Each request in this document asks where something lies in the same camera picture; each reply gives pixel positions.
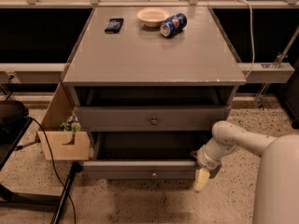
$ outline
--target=white bowl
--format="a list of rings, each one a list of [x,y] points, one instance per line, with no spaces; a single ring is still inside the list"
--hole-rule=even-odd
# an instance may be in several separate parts
[[[159,7],[147,7],[137,12],[137,17],[148,27],[158,27],[169,17],[169,12]]]

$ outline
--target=concrete floor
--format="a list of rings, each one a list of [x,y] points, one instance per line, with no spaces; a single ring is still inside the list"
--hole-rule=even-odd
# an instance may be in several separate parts
[[[30,116],[41,121],[48,103],[26,102]],[[291,127],[286,111],[276,97],[263,99],[264,111],[252,97],[236,97],[228,118],[251,132],[281,136],[299,133]],[[32,141],[37,125],[28,129],[21,143]],[[223,159],[218,175],[201,193],[189,180],[96,180],[83,171],[71,189],[77,223],[217,223],[249,224],[259,158],[241,149]],[[66,179],[71,163],[56,161],[59,175]],[[14,152],[0,173],[0,183],[17,192],[59,195],[62,187],[40,144]],[[0,222],[50,223],[52,213],[0,206]],[[60,223],[74,223],[67,201]]]

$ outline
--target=can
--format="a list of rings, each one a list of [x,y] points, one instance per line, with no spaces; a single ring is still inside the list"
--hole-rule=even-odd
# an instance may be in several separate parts
[[[160,32],[163,36],[169,37],[178,34],[187,25],[187,18],[184,14],[178,13],[162,22]]]

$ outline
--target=drawer front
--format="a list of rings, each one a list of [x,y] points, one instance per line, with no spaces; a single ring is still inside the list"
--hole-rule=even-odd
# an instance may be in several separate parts
[[[195,179],[195,161],[85,161],[84,171],[98,179]]]
[[[75,113],[88,132],[198,131],[210,130],[227,118],[230,106],[190,108],[76,107]]]

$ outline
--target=cardboard box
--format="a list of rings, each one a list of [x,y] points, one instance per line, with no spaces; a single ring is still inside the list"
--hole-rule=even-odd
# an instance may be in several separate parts
[[[59,124],[73,114],[74,107],[70,104],[64,87],[59,84],[50,102],[41,125],[48,137],[53,158],[56,161],[86,161],[90,154],[90,139],[86,132],[75,132],[75,142],[69,144],[73,132],[59,132]],[[50,149],[42,130],[37,131],[46,160],[51,160]]]

